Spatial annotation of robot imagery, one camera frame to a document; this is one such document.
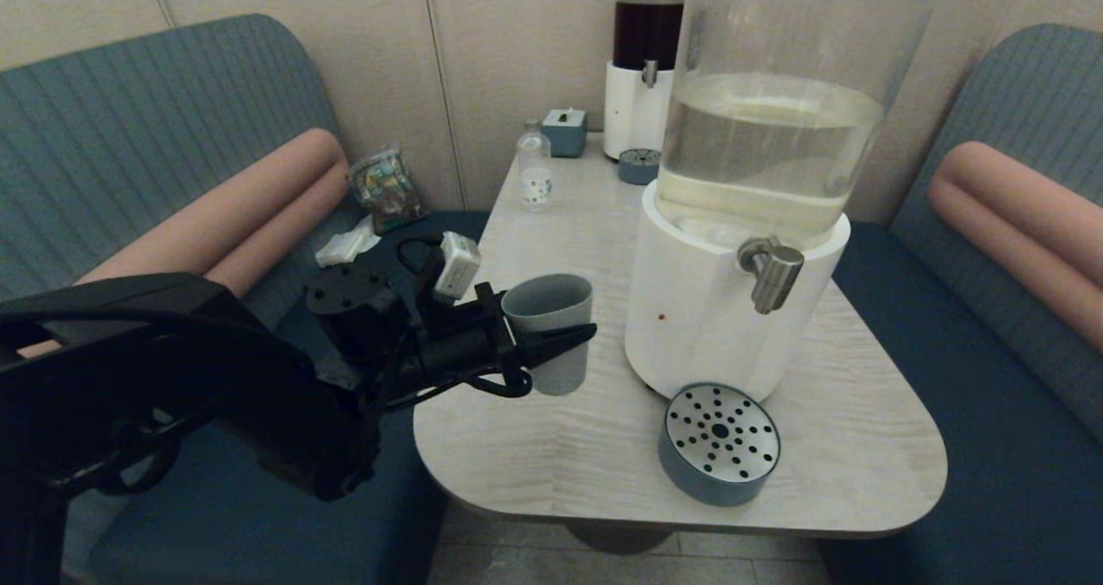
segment bottle label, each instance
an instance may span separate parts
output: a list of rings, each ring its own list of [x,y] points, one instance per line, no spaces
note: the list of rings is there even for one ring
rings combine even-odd
[[[547,170],[531,171],[536,173],[524,174],[522,200],[529,204],[543,204],[552,199],[552,174]]]

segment striped upholstery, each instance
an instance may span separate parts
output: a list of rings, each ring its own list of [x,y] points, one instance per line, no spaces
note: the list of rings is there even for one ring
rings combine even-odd
[[[965,141],[987,143],[1103,204],[1103,36],[1045,24],[989,52],[891,226],[1103,442],[1103,358],[927,204],[931,176]],[[1096,233],[1103,259],[1103,222]]]
[[[71,285],[311,127],[338,132],[299,40],[253,14],[0,74],[0,299]],[[339,208],[246,297],[269,327],[352,227]]]

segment metal spigot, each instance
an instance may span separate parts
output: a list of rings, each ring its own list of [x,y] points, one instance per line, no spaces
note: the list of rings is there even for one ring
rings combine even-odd
[[[739,247],[739,264],[758,280],[751,290],[754,309],[763,316],[781,309],[804,266],[804,254],[777,236],[751,238]]]
[[[640,75],[640,78],[643,79],[647,89],[655,87],[655,83],[658,81],[658,60],[644,60],[643,74]]]

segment drip tray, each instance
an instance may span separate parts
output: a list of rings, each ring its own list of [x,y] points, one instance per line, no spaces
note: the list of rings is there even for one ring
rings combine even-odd
[[[728,385],[697,383],[666,407],[658,459],[686,494],[713,506],[758,496],[778,466],[781,437],[756,401]]]

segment perforated metal top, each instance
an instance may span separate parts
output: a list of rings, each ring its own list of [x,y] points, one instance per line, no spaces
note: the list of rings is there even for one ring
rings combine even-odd
[[[666,407],[666,433],[686,462],[728,482],[769,475],[781,453],[770,415],[725,385],[692,385],[674,396]]]

